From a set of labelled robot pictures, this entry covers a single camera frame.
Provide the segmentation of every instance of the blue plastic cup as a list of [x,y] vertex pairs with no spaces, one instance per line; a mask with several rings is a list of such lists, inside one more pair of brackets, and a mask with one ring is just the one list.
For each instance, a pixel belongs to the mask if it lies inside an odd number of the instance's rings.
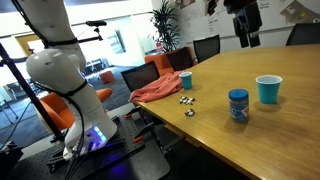
[[282,78],[275,75],[263,75],[256,78],[259,98],[263,104],[277,103],[278,91]]
[[182,72],[179,74],[179,77],[182,80],[182,85],[185,90],[192,88],[192,80],[191,80],[192,72]]

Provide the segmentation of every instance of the pink cloth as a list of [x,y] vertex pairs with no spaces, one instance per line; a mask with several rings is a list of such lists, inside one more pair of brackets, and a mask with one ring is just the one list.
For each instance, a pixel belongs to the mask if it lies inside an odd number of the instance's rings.
[[182,82],[179,74],[182,71],[176,71],[173,74],[167,73],[158,80],[137,89],[131,93],[130,99],[139,102],[150,102],[166,97],[182,88]]

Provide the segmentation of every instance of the jar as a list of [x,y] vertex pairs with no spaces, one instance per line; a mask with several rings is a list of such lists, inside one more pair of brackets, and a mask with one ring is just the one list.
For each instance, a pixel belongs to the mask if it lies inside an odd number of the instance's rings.
[[229,92],[230,116],[236,122],[249,119],[249,94],[245,89],[233,89]]

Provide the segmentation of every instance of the ceiling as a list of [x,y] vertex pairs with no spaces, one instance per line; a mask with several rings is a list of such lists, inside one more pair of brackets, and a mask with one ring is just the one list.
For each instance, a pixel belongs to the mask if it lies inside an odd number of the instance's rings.
[[[77,6],[84,4],[95,4],[103,2],[114,2],[125,0],[64,0],[66,6]],[[17,11],[11,0],[0,0],[0,13],[8,13]]]

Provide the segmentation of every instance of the small toy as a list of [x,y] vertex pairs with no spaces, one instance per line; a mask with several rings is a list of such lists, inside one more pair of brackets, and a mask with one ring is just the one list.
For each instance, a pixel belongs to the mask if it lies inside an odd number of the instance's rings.
[[195,99],[194,99],[194,98],[188,98],[188,100],[187,100],[186,104],[190,104],[190,105],[192,105],[192,102],[193,102],[193,101],[195,101]]
[[184,114],[186,115],[187,118],[192,117],[196,112],[193,109],[187,110]]
[[188,99],[187,97],[181,96],[179,100],[180,104],[185,103],[187,99]]

